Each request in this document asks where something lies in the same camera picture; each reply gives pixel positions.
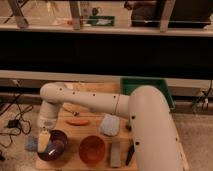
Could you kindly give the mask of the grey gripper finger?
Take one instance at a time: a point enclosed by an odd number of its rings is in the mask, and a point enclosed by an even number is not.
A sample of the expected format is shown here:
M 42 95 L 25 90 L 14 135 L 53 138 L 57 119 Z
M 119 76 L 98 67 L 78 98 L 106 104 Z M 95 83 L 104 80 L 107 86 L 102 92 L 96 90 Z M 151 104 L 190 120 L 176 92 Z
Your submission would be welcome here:
M 52 141 L 49 141 L 49 142 L 48 142 L 48 145 L 47 145 L 47 147 L 46 147 L 45 152 L 46 152 L 48 155 L 51 155 L 54 151 L 55 151 L 54 143 L 53 143 Z
M 33 136 L 28 136 L 25 141 L 25 149 L 29 152 L 37 151 L 37 138 Z

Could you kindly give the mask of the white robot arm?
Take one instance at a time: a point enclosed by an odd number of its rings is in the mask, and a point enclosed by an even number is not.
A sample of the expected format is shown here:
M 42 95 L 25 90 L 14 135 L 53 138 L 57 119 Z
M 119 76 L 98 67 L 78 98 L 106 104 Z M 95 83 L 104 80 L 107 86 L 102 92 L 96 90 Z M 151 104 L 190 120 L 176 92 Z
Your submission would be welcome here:
M 176 128 L 163 92 L 141 85 L 130 94 L 76 91 L 60 82 L 40 89 L 42 104 L 37 125 L 36 151 L 44 153 L 64 103 L 81 105 L 130 121 L 139 171 L 183 171 Z

